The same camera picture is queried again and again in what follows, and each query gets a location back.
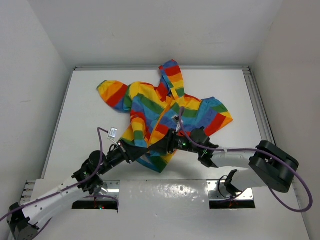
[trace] zipper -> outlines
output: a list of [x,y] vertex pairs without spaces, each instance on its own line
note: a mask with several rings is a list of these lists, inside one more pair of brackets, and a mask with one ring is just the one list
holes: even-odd
[[153,135],[154,135],[154,132],[155,132],[155,130],[157,129],[157,127],[158,127],[161,119],[162,119],[162,118],[164,117],[164,115],[170,110],[172,102],[173,102],[173,99],[170,98],[170,101],[168,101],[168,105],[165,107],[165,109],[163,110],[163,112],[160,114],[159,119],[158,119],[158,121],[156,122],[156,124],[155,124],[155,126],[154,126],[154,129],[152,130],[152,133],[151,133],[151,135],[150,135],[150,139],[149,139],[149,141],[148,141],[148,143],[147,143],[147,146],[148,146],[148,147],[150,146],[150,143],[151,143],[152,137],[153,137]]

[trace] yellow stripe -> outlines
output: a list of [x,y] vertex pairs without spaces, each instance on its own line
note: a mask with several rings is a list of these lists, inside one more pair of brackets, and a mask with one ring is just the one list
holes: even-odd
[[201,102],[200,101],[197,101],[195,99],[191,99],[190,101],[187,101],[187,103],[185,104],[185,106],[188,108],[188,109],[191,109],[191,110],[199,110],[200,108],[200,104]]
[[226,117],[226,118],[224,119],[223,123],[221,124],[219,130],[222,129],[223,127],[225,127],[227,124],[231,123],[232,121],[233,121],[232,118]]
[[226,118],[232,119],[232,116],[231,116],[230,112],[228,112],[228,111],[220,112],[220,114],[221,114],[222,116],[225,116]]
[[153,131],[151,135],[152,135],[152,137],[150,138],[151,139],[151,141],[150,141],[151,145],[155,144],[158,141],[160,141],[165,136],[161,132],[158,132],[158,131]]
[[135,118],[131,121],[133,131],[142,131],[146,135],[146,126],[141,118]]
[[176,153],[176,150],[173,152],[173,154],[161,156],[161,158],[166,162],[166,164],[168,164],[170,162],[170,160],[172,159],[172,157],[175,155],[175,153]]
[[139,81],[132,83],[129,88],[130,98],[133,99],[135,96],[137,96],[140,93],[140,90],[141,90],[141,83]]
[[153,87],[151,89],[151,87],[152,86],[141,84],[139,93],[142,94],[143,96],[145,96],[150,101],[158,104],[162,108],[165,108],[167,106],[167,104],[160,100],[160,98],[159,98],[157,92],[155,91],[155,89]]
[[133,130],[131,125],[124,132],[124,134],[122,135],[122,138],[124,138],[124,139],[126,139],[128,141],[133,141],[135,139],[134,130]]
[[177,81],[172,83],[175,89],[180,89],[184,87],[184,82],[183,81]]

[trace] red stripe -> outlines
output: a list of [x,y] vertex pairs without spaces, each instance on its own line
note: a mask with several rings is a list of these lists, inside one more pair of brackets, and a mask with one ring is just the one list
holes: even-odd
[[200,101],[200,99],[199,98],[196,98],[196,97],[194,97],[194,96],[191,96],[191,95],[188,95],[188,94],[184,94],[184,97],[185,98],[191,98],[191,99],[194,99],[194,100],[197,100],[197,101]]
[[[187,134],[188,136],[190,136],[191,132],[190,132],[190,131],[187,131],[186,134]],[[185,135],[183,134],[182,131],[178,132],[178,136],[185,137]]]
[[151,83],[143,82],[142,84],[143,84],[143,85],[149,85],[149,86],[152,86],[152,87],[153,87],[153,85],[152,85]]
[[151,133],[149,132],[149,130],[147,130],[146,135],[145,135],[145,138],[147,139],[147,142],[149,142],[150,137],[151,137]]
[[119,91],[117,91],[108,99],[106,103],[109,104],[110,107],[115,107],[121,101],[121,99],[125,96],[127,88],[128,86],[124,84],[119,89]]
[[159,84],[159,86],[157,87],[156,90],[158,91],[158,93],[159,93],[160,96],[161,96],[161,101],[166,100],[166,97],[167,97],[167,95],[168,95],[168,90],[167,90],[167,88],[166,88],[166,86],[164,85],[163,82],[161,82],[161,83]]
[[166,68],[164,71],[168,75],[168,77],[181,73],[179,66],[172,66],[172,67]]
[[133,119],[135,119],[135,118],[140,118],[140,119],[142,119],[145,123],[147,122],[147,121],[146,121],[146,116],[145,116],[142,112],[135,111],[135,110],[131,109],[130,116],[131,116],[131,120],[133,120]]
[[169,128],[163,124],[159,124],[155,130],[163,135],[166,135],[168,133]]
[[215,116],[214,120],[211,122],[211,124],[205,128],[204,130],[205,134],[207,136],[211,136],[212,134],[214,134],[216,131],[219,130],[219,128],[221,127],[225,119],[226,119],[225,116],[218,113]]

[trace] sleeve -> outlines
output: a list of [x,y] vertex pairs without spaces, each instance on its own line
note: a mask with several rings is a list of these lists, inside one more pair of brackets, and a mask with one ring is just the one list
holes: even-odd
[[103,99],[113,109],[128,113],[131,111],[133,98],[138,94],[140,82],[134,82],[129,86],[119,81],[104,81],[97,90]]
[[218,99],[212,97],[205,100],[207,100],[209,103],[209,112],[213,119],[211,120],[210,124],[205,127],[204,132],[207,136],[211,136],[218,130],[225,127],[227,124],[231,123],[233,118],[225,105],[223,105]]

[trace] green stripe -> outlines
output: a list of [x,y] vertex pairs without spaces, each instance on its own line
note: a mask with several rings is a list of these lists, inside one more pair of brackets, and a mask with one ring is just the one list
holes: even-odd
[[171,88],[171,89],[172,89],[172,88],[174,87],[174,85],[172,84],[172,82],[167,81],[166,83],[168,84],[169,88]]
[[129,141],[123,137],[120,138],[120,140],[125,141],[127,144],[134,146],[135,145],[135,140]]
[[[179,114],[180,107],[179,107],[178,103],[175,103],[171,109],[174,110],[177,114]],[[198,114],[197,110],[191,110],[191,109],[185,108],[184,113],[183,113],[183,117],[195,118],[197,116],[197,114]]]
[[130,98],[130,96],[125,93],[124,98],[123,98],[123,104],[127,107],[131,109],[132,106],[132,100]]
[[104,84],[105,82],[107,82],[107,80],[105,80],[102,83],[100,83],[99,86],[96,89],[99,89],[101,87],[101,85]]
[[149,158],[149,160],[153,165],[156,166],[156,168],[159,170],[159,173],[161,173],[167,166],[165,160],[163,160],[160,156],[152,156]]
[[144,140],[144,133],[142,131],[134,131],[134,140]]
[[185,89],[183,87],[180,87],[176,90],[176,93],[179,97],[183,97],[185,95]]
[[218,106],[213,106],[212,109],[217,111],[218,113],[225,113],[228,111],[228,109],[223,104],[220,104]]
[[164,111],[164,108],[162,108],[160,105],[158,105],[154,101],[151,101],[150,99],[146,98],[144,95],[138,94],[137,97],[139,97],[142,104],[145,105],[151,111],[157,114],[161,114]]

